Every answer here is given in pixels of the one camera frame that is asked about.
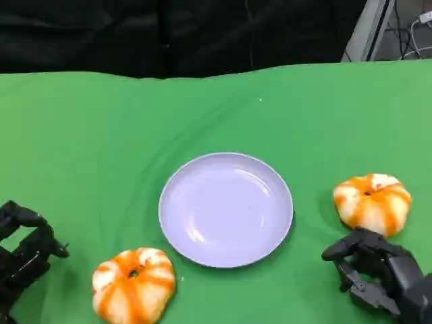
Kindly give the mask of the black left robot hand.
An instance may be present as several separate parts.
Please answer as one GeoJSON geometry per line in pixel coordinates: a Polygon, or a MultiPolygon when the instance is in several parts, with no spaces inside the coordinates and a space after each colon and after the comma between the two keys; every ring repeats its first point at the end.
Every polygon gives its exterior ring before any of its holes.
{"type": "Polygon", "coordinates": [[[9,200],[1,206],[1,239],[20,227],[33,227],[13,251],[1,248],[1,322],[15,323],[10,310],[24,290],[51,267],[49,257],[69,257],[67,246],[56,238],[48,221],[36,211],[9,200]]]}

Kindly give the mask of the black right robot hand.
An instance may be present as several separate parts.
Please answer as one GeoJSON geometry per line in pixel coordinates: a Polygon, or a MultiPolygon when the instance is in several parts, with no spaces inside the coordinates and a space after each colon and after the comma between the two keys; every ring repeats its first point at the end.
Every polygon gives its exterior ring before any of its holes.
{"type": "Polygon", "coordinates": [[[413,254],[363,227],[341,238],[321,255],[340,275],[340,291],[354,302],[387,312],[399,323],[431,322],[431,274],[413,254]]]}

